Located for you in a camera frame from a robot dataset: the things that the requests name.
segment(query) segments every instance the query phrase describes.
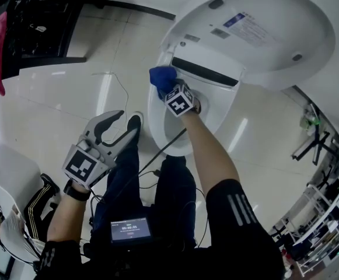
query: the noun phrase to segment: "toilet lid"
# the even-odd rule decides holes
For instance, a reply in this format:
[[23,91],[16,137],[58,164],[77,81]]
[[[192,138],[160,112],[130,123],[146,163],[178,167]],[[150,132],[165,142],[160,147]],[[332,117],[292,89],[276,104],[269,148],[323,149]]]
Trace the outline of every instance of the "toilet lid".
[[[187,61],[225,75],[240,65],[246,70],[243,82],[281,90],[310,78],[334,51],[334,29],[322,2],[191,0],[162,47],[174,47],[174,54],[181,48]],[[236,71],[228,76],[241,80]]]

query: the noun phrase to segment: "black wristwatch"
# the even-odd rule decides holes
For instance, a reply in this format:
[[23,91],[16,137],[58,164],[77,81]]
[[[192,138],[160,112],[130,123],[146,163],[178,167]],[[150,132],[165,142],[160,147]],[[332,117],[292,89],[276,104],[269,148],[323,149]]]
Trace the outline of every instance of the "black wristwatch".
[[81,193],[81,192],[75,190],[72,187],[72,182],[73,182],[73,180],[71,180],[71,179],[67,181],[67,184],[65,185],[63,192],[66,193],[67,195],[71,196],[73,199],[76,199],[78,201],[87,201],[90,197],[91,192],[89,191],[87,193]]

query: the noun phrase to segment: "person in white shirt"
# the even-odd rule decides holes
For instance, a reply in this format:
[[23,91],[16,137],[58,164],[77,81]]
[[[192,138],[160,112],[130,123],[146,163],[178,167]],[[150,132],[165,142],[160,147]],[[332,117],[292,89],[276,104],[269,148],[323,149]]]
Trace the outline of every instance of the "person in white shirt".
[[50,211],[41,219],[43,209],[48,200],[59,193],[59,187],[46,174],[41,175],[43,188],[38,190],[24,210],[24,218],[15,206],[11,213],[0,222],[0,245],[9,251],[16,259],[26,263],[39,260],[47,241],[47,229],[55,210]]

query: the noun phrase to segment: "white shirt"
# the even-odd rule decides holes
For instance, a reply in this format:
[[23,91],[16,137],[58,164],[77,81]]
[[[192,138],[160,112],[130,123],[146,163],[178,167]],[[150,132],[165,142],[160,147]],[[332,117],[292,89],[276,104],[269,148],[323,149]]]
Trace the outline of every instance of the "white shirt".
[[5,248],[10,251],[19,260],[32,263],[38,261],[39,257],[33,248],[41,254],[45,243],[39,240],[30,240],[30,243],[25,239],[20,226],[22,221],[14,211],[1,223],[0,226],[0,240]]

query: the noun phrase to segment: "black marble tabletop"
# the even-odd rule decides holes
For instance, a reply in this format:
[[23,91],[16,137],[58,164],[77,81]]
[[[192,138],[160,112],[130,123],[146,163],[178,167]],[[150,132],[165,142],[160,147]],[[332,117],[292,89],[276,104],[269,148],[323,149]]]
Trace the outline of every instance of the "black marble tabletop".
[[0,0],[0,15],[7,12],[7,31],[2,57],[2,78],[18,76],[22,41],[31,18],[30,4],[39,0]]

